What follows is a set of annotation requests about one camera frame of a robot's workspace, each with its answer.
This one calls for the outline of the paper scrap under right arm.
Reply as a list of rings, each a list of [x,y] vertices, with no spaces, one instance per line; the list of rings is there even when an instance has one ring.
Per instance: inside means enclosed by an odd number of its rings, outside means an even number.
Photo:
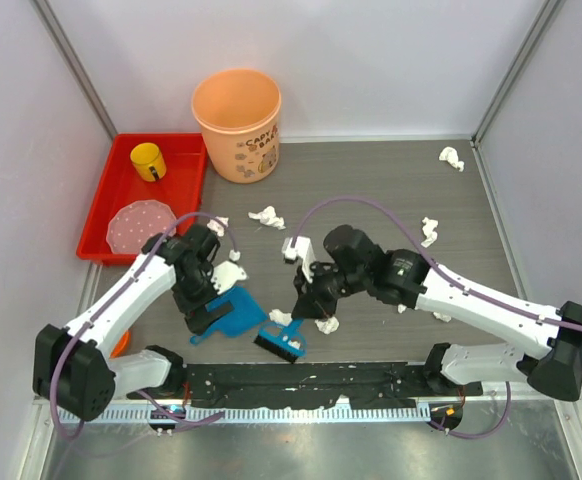
[[[452,320],[452,317],[450,315],[446,315],[446,314],[442,314],[442,313],[438,313],[438,312],[433,312],[432,315],[439,321],[448,323]]]

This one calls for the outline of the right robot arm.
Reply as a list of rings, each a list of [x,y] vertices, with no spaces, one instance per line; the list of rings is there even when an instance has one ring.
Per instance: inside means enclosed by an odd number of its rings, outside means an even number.
[[[383,304],[446,315],[499,343],[435,344],[422,380],[436,395],[473,382],[527,382],[539,393],[575,402],[582,390],[582,305],[530,303],[472,282],[413,250],[384,250],[363,231],[340,225],[315,258],[309,238],[288,238],[285,262],[296,264],[295,318],[324,321],[340,299],[365,292]]]

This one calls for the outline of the blue plastic dustpan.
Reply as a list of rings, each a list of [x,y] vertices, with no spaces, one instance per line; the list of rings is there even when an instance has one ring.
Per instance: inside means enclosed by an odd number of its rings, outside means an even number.
[[[236,338],[267,319],[268,315],[251,294],[244,287],[235,286],[187,319],[192,333],[189,342],[198,345],[217,332]]]

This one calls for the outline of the blue hand brush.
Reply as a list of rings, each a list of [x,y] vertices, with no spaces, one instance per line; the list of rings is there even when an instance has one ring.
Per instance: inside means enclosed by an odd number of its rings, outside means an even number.
[[[258,331],[253,343],[294,364],[306,356],[307,343],[300,332],[302,319],[292,319],[288,325],[267,321]]]

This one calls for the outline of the orange plastic waste bin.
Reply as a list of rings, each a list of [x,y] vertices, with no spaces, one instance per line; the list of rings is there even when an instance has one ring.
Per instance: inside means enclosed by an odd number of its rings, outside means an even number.
[[[196,87],[192,113],[220,176],[249,184],[273,172],[280,158],[281,107],[277,83],[257,70],[225,70]]]

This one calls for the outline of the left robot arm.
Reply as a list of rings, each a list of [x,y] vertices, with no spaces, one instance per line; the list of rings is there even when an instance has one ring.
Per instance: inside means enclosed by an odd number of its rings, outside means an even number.
[[[65,327],[45,326],[35,339],[33,390],[82,421],[96,419],[119,397],[144,390],[176,397],[185,383],[183,359],[159,346],[124,357],[111,353],[143,312],[169,290],[181,297],[185,315],[201,312],[247,273],[231,252],[214,265],[215,237],[187,241],[156,238],[130,269],[95,304]]]

